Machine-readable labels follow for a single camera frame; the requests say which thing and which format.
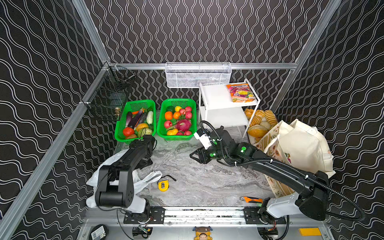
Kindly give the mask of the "cream canvas tote bag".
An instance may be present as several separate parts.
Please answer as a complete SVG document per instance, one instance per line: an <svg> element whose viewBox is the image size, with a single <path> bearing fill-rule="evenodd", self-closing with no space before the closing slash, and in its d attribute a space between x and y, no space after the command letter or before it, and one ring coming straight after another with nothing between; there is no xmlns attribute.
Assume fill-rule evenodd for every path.
<svg viewBox="0 0 384 240"><path fill-rule="evenodd" d="M316 127L311 127L298 119L291 124L280 121L262 138L249 136L253 146L269 157L303 171L322 171L331 178L334 156L326 138Z"/></svg>

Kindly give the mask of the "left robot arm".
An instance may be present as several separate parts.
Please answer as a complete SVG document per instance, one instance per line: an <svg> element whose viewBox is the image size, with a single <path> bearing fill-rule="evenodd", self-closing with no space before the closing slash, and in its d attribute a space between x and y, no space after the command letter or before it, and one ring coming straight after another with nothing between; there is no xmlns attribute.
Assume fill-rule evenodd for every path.
<svg viewBox="0 0 384 240"><path fill-rule="evenodd" d="M101 167L95 193L96 206L100 210L116 208L131 214L139 223L150 220L150 204L135 195L133 171L153 164L151 157L155 147L156 139L145 135L132 141L128 151L116 162Z"/></svg>

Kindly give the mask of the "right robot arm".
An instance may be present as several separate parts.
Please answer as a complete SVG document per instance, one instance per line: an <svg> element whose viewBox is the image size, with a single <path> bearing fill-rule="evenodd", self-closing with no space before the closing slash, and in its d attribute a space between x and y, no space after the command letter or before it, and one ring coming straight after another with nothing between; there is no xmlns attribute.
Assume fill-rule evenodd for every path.
<svg viewBox="0 0 384 240"><path fill-rule="evenodd" d="M204 120L200 121L199 125L200 129L195 132L195 138L203 146L190 154L191 159L200 164L215 160L227 167L255 170L294 190L293 194L286 197L265 199L259 210L262 222L268 223L282 216L297 214L303 214L316 221L323 221L327 216L353 222L366 218L365 211L357 203L329 186L328 176L324 172L306 172L269 157L249 143L236 143L224 127L216 129ZM329 194L335 194L351 204L359 215L350 217L329 212Z"/></svg>

